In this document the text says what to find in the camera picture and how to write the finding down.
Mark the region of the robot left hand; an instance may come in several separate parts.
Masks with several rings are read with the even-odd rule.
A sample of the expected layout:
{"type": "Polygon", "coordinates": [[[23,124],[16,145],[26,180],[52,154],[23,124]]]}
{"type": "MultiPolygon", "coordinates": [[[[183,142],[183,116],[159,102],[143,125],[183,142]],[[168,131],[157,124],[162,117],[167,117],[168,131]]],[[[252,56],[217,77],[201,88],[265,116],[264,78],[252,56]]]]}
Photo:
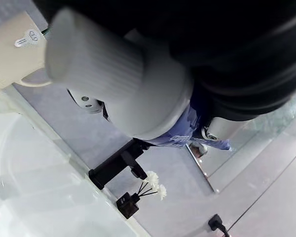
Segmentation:
{"type": "Polygon", "coordinates": [[[37,0],[50,23],[71,8],[124,37],[164,42],[187,67],[197,103],[195,136],[223,140],[283,106],[296,91],[296,0],[37,0]]]}

